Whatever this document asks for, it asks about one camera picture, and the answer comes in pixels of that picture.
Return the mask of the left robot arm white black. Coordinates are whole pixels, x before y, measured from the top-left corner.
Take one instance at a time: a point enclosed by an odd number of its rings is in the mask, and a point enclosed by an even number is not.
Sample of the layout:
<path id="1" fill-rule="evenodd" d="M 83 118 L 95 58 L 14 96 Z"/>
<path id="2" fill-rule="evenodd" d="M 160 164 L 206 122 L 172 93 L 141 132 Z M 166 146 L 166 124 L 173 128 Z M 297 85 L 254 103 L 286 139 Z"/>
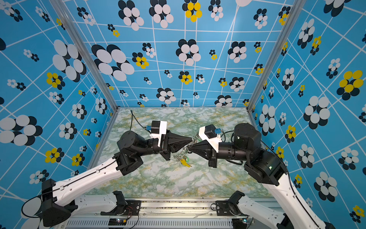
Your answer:
<path id="1" fill-rule="evenodd" d="M 166 131 L 145 139 L 133 131 L 123 133 L 117 142 L 119 152 L 104 163 L 69 179 L 46 180 L 42 184 L 41 211 L 45 227 L 56 226 L 80 209 L 76 198 L 91 189 L 128 175 L 142 164 L 142 156 L 160 154 L 167 161 L 171 153 L 176 153 L 192 142 L 192 138 Z"/>

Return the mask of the left corner aluminium post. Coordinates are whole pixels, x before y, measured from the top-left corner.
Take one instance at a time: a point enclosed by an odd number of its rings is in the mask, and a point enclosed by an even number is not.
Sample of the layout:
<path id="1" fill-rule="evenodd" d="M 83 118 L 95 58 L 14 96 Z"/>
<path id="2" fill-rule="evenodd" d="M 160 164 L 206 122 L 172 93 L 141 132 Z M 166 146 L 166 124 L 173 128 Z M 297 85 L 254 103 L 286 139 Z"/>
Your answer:
<path id="1" fill-rule="evenodd" d="M 75 27 L 75 24 L 72 22 L 71 15 L 68 12 L 65 4 L 63 1 L 50 1 L 52 7 L 54 8 L 57 15 L 60 17 L 62 23 L 64 24 L 66 31 L 68 32 L 70 38 L 72 39 L 74 45 L 80 52 L 82 58 L 85 60 L 85 64 L 87 68 L 90 70 L 91 75 L 93 76 L 95 82 L 103 92 L 106 100 L 109 102 L 113 112 L 118 111 L 118 106 L 112 97 L 112 94 L 109 89 L 107 89 L 105 81 L 100 74 L 97 66 L 95 65 L 91 55 L 89 54 L 89 51 L 87 47 L 85 46 L 85 43 L 82 40 L 81 33 L 77 30 Z"/>

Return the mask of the right corner aluminium post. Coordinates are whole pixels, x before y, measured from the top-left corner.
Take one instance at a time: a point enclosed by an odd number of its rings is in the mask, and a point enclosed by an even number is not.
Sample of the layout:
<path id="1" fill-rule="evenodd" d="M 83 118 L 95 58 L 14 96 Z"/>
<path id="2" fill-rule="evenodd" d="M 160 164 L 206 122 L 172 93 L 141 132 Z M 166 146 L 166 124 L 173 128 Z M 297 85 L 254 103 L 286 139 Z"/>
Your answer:
<path id="1" fill-rule="evenodd" d="M 279 34 L 279 37 L 265 64 L 264 72 L 260 76 L 260 78 L 256 84 L 256 87 L 253 91 L 253 94 L 250 98 L 250 103 L 247 108 L 249 113 L 251 113 L 251 110 L 254 108 L 255 103 L 261 93 L 262 87 L 263 87 L 264 83 L 266 82 L 266 80 L 268 79 L 270 72 L 273 69 L 274 64 L 276 63 L 276 61 L 279 57 L 282 47 L 285 44 L 285 42 L 287 41 L 305 3 L 306 3 L 306 0 L 294 1 L 293 6 L 291 7 L 291 12 L 290 12 L 289 18 L 287 19 L 285 25 L 283 26 L 283 28 Z"/>

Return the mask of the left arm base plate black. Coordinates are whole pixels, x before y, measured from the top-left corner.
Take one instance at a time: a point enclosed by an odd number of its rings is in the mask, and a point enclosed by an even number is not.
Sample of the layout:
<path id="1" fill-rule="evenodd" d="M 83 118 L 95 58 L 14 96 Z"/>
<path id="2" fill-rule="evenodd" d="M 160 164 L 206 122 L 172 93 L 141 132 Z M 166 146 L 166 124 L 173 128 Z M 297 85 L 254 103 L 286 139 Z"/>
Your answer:
<path id="1" fill-rule="evenodd" d="M 103 216 L 137 216 L 142 202 L 140 200 L 127 200 L 125 204 L 114 207 L 111 211 L 102 211 Z"/>

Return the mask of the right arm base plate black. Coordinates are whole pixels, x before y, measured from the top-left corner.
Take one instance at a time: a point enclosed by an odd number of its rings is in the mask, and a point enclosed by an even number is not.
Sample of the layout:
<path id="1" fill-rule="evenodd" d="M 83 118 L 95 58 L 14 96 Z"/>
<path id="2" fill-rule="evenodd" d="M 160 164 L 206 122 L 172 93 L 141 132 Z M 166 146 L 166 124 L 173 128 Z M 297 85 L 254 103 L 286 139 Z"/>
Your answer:
<path id="1" fill-rule="evenodd" d="M 241 213 L 239 210 L 234 210 L 230 207 L 227 200 L 218 200 L 215 202 L 217 216 L 227 217 L 248 217 L 249 215 Z"/>

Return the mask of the corner aluminium post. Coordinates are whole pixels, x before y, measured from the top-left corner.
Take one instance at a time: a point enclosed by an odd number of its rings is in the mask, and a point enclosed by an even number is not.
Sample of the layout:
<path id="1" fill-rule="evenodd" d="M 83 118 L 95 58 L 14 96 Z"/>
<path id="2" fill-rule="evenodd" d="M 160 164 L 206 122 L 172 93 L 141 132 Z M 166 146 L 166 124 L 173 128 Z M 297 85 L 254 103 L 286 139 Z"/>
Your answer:
<path id="1" fill-rule="evenodd" d="M 95 82 L 103 92 L 106 100 L 109 102 L 113 112 L 118 111 L 118 106 L 112 97 L 112 94 L 109 89 L 107 89 L 105 81 L 100 74 L 97 66 L 95 65 L 91 55 L 89 54 L 89 51 L 87 47 L 85 46 L 85 43 L 82 40 L 81 33 L 77 30 L 75 27 L 75 24 L 72 22 L 71 15 L 68 12 L 65 4 L 63 1 L 50 1 L 52 7 L 54 8 L 57 15 L 60 17 L 62 23 L 64 24 L 66 31 L 68 32 L 70 38 L 72 39 L 74 45 L 80 52 L 82 58 L 85 60 L 85 64 L 87 68 L 90 70 L 91 75 L 93 76 Z"/>
<path id="2" fill-rule="evenodd" d="M 250 103 L 247 108 L 249 113 L 251 113 L 251 110 L 254 108 L 255 103 L 261 93 L 262 87 L 263 87 L 264 83 L 266 82 L 266 80 L 268 79 L 270 72 L 273 69 L 274 64 L 276 63 L 276 61 L 279 57 L 282 47 L 285 44 L 285 42 L 287 41 L 305 3 L 306 3 L 306 0 L 294 1 L 293 6 L 291 7 L 291 12 L 290 12 L 289 18 L 287 19 L 285 25 L 283 26 L 283 28 L 279 34 L 279 37 L 265 64 L 264 72 L 260 76 L 260 78 L 256 84 L 256 87 L 253 91 L 253 94 L 250 98 Z"/>

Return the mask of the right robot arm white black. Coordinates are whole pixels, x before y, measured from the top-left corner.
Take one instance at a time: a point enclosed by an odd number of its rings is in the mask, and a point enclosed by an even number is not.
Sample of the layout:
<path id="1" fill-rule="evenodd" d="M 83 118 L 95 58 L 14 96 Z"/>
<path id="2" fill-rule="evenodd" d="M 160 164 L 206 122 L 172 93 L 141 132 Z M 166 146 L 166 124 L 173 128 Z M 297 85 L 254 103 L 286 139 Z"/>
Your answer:
<path id="1" fill-rule="evenodd" d="M 219 159 L 243 161 L 245 171 L 272 194 L 283 210 L 272 210 L 236 191 L 228 201 L 234 215 L 249 215 L 271 229 L 334 228 L 311 210 L 292 183 L 284 162 L 262 148 L 261 133 L 254 126 L 249 123 L 236 125 L 230 142 L 221 140 L 214 125 L 200 128 L 199 137 L 201 142 L 190 146 L 190 153 L 203 157 L 213 168 L 217 167 Z"/>

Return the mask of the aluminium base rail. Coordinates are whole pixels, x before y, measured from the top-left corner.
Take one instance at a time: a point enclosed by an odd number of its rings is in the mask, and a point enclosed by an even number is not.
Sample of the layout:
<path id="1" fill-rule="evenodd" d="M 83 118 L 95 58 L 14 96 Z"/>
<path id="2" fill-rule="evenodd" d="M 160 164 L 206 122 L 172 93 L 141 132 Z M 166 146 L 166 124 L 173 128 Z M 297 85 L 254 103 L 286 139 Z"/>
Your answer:
<path id="1" fill-rule="evenodd" d="M 127 200 L 142 202 L 137 216 L 103 216 Z M 55 229 L 249 229 L 259 220 L 248 217 L 217 216 L 213 198 L 128 198 L 125 202 L 112 195 L 86 196 L 76 199 L 79 210 Z"/>

